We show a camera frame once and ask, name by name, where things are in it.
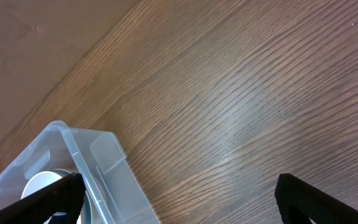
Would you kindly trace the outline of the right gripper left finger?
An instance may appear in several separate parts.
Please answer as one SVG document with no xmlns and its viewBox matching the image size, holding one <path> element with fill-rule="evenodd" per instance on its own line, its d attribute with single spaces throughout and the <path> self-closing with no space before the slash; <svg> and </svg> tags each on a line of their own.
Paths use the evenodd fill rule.
<svg viewBox="0 0 358 224">
<path fill-rule="evenodd" d="M 82 175 L 69 174 L 0 210 L 0 224 L 75 224 L 83 208 L 85 190 Z"/>
</svg>

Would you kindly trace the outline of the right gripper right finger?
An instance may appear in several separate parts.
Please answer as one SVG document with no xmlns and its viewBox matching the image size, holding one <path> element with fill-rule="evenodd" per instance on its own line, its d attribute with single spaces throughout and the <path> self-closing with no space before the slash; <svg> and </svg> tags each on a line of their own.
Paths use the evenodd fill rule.
<svg viewBox="0 0 358 224">
<path fill-rule="evenodd" d="M 284 224 L 358 224 L 358 211 L 291 174 L 280 174 L 275 199 Z"/>
</svg>

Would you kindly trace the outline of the cream bowl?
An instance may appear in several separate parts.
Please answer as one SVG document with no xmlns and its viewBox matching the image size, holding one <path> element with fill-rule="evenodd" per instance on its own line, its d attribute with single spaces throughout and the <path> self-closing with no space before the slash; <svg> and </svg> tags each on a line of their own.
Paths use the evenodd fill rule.
<svg viewBox="0 0 358 224">
<path fill-rule="evenodd" d="M 26 183 L 21 199 L 35 193 L 36 191 L 62 179 L 66 175 L 71 174 L 69 170 L 65 169 L 54 169 L 46 170 L 35 174 L 30 180 Z"/>
</svg>

